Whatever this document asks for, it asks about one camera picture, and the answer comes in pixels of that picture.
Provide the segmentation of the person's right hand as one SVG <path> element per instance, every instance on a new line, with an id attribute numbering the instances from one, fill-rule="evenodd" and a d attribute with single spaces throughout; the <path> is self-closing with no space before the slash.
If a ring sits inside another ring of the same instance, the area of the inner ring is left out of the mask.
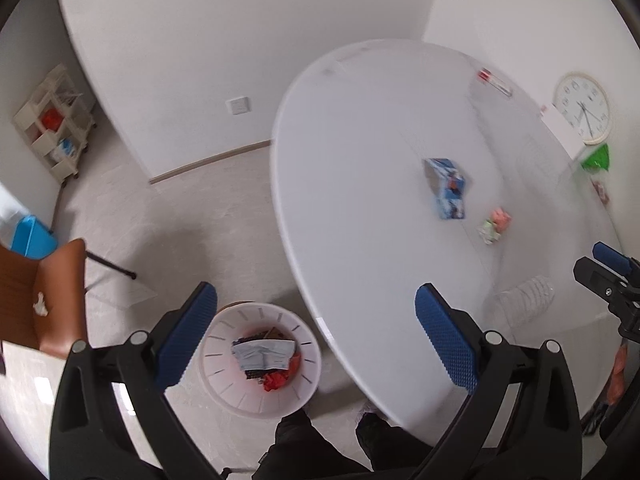
<path id="1" fill-rule="evenodd" d="M 627 363 L 628 346 L 623 342 L 618 348 L 606 388 L 606 402 L 608 405 L 615 405 L 625 392 L 625 367 Z"/>

